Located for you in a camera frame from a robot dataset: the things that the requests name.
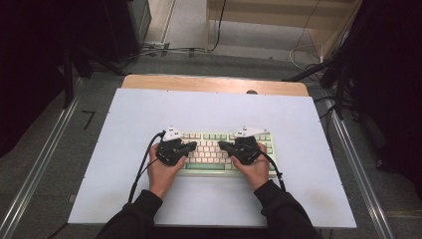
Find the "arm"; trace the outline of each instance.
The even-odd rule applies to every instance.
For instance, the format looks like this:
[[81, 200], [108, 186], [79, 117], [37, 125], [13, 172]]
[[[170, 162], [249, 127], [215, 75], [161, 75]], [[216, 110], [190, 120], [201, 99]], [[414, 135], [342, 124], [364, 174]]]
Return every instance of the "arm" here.
[[154, 225], [153, 217], [186, 159], [182, 157], [176, 165], [166, 166], [156, 160], [157, 147], [158, 144], [155, 144], [149, 151], [149, 190], [142, 190], [133, 203], [126, 203], [100, 231], [97, 238], [147, 238], [148, 229]]
[[[260, 143], [259, 147], [261, 151], [267, 151]], [[261, 213], [267, 217], [271, 238], [321, 238], [295, 198], [269, 180], [269, 162], [263, 155], [251, 165], [242, 165], [236, 157], [233, 157], [233, 163], [245, 175], [260, 200]]]

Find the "hand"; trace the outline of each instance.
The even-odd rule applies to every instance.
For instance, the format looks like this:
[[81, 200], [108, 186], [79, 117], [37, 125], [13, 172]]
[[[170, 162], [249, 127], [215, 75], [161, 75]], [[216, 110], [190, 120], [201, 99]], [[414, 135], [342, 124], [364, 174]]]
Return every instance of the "hand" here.
[[[267, 148], [263, 144], [258, 143], [258, 147], [262, 152], [267, 153]], [[232, 156], [232, 160], [235, 167], [245, 175], [254, 191], [269, 180], [270, 163], [262, 154], [251, 165], [243, 165], [235, 156]]]
[[157, 149], [158, 143], [153, 145], [149, 151], [149, 163], [151, 163], [151, 165], [148, 164], [149, 191], [162, 200], [173, 184], [176, 173], [183, 167], [186, 157], [181, 157], [174, 166], [167, 166], [157, 159]]

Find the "person's right hand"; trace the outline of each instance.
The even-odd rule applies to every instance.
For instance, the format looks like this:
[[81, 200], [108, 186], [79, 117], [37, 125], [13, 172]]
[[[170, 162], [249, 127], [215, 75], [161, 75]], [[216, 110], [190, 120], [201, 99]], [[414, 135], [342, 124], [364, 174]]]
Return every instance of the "person's right hand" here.
[[[267, 153], [267, 148], [263, 144], [258, 143], [258, 147], [262, 152]], [[269, 180], [270, 163], [262, 154], [251, 165], [243, 165], [235, 156], [232, 156], [232, 160], [235, 167], [245, 175], [254, 191]]]

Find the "black sleeve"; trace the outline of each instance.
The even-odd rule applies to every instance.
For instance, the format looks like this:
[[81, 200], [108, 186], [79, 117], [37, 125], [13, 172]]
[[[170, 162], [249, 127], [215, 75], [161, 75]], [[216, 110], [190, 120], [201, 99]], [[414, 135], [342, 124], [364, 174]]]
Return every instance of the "black sleeve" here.
[[142, 190], [133, 203], [126, 203], [100, 231], [97, 238], [142, 239], [147, 238], [154, 225], [154, 215], [162, 200], [148, 190]]
[[264, 183], [254, 193], [263, 205], [261, 213], [267, 217], [272, 239], [322, 238], [292, 194], [282, 191], [273, 180]]

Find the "person's left hand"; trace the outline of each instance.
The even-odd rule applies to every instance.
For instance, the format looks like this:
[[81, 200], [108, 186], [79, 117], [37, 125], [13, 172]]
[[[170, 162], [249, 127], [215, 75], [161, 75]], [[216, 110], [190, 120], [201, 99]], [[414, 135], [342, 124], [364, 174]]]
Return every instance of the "person's left hand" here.
[[176, 173], [183, 167], [186, 157], [182, 156], [174, 166], [167, 166], [157, 159], [157, 149], [158, 143], [153, 145], [149, 150], [148, 164], [152, 163], [148, 167], [149, 191], [157, 195], [162, 200], [173, 184]]

